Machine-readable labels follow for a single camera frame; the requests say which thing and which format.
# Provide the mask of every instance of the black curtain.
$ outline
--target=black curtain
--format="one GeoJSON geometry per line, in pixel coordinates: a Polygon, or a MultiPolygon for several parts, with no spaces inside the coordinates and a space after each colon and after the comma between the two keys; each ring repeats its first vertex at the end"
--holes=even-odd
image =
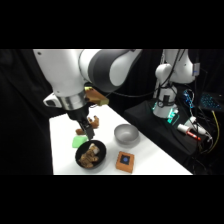
{"type": "Polygon", "coordinates": [[[53,174],[50,93],[32,49],[0,49],[0,174],[53,174]]]}

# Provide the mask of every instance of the black bowl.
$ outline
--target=black bowl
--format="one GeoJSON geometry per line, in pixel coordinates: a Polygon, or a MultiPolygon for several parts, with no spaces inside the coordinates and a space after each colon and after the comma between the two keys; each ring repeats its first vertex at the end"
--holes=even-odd
{"type": "Polygon", "coordinates": [[[81,145],[78,148],[76,155],[75,155],[75,160],[76,160],[77,164],[80,167],[82,167],[83,169],[91,170],[91,169],[95,169],[95,168],[99,167],[102,164],[102,162],[106,158],[106,154],[107,154],[106,146],[100,141],[92,140],[92,141],[84,143],[83,145],[81,145]],[[81,165],[81,163],[79,162],[79,160],[81,159],[82,155],[85,154],[89,150],[89,147],[91,144],[95,144],[100,150],[100,152],[96,155],[99,157],[99,161],[96,163],[93,163],[93,168],[84,168],[81,165]]]}

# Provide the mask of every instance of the brown object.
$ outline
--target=brown object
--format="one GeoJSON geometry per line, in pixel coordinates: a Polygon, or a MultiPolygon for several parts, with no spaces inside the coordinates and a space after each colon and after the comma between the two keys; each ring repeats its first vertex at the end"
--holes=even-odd
{"type": "MultiPolygon", "coordinates": [[[[93,129],[97,129],[99,127],[99,118],[97,116],[94,116],[94,121],[88,117],[88,121],[92,125],[93,129]]],[[[85,132],[82,129],[77,129],[76,134],[85,135],[85,132]]]]}
{"type": "Polygon", "coordinates": [[[95,156],[96,152],[99,153],[99,149],[96,145],[92,144],[89,150],[81,156],[79,162],[84,168],[93,168],[92,163],[99,161],[99,157],[95,156]]]}
{"type": "Polygon", "coordinates": [[[100,94],[98,91],[91,87],[85,88],[86,97],[89,99],[89,102],[97,104],[98,106],[108,105],[109,99],[100,94]]]}
{"type": "Polygon", "coordinates": [[[128,172],[128,173],[132,173],[133,168],[134,168],[134,159],[135,159],[134,155],[128,154],[128,153],[125,153],[125,152],[120,152],[119,155],[118,155],[116,168],[118,170],[122,170],[122,171],[125,171],[125,172],[128,172]],[[122,156],[130,157],[129,165],[121,163],[122,156]]]}

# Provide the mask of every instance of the white cable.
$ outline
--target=white cable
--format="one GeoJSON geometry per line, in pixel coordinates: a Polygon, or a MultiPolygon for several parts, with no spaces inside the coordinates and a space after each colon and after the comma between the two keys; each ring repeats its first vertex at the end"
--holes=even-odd
{"type": "Polygon", "coordinates": [[[210,149],[213,147],[213,145],[214,145],[214,141],[213,141],[213,138],[212,138],[211,134],[210,134],[207,130],[205,130],[205,131],[206,131],[206,133],[207,133],[206,136],[209,137],[209,139],[211,140],[211,146],[210,146],[210,148],[208,149],[208,150],[210,150],[210,149]]]}
{"type": "Polygon", "coordinates": [[[193,113],[192,113],[191,106],[192,106],[192,104],[193,104],[193,102],[194,102],[194,92],[193,92],[193,90],[191,90],[191,89],[187,89],[187,90],[185,90],[185,91],[191,91],[192,94],[193,94],[193,97],[192,97],[192,99],[191,99],[191,105],[190,105],[190,113],[191,113],[191,116],[193,117],[194,115],[193,115],[193,113]]]}

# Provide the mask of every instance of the wooden block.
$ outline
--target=wooden block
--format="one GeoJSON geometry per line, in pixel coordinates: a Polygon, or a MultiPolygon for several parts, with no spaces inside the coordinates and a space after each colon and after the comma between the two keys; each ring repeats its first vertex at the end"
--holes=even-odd
{"type": "Polygon", "coordinates": [[[117,159],[116,168],[128,173],[133,172],[135,156],[125,152],[120,152],[117,159]]]}
{"type": "Polygon", "coordinates": [[[90,102],[97,104],[98,106],[108,105],[109,99],[100,94],[98,91],[92,87],[86,87],[86,97],[89,98],[90,102]]]}

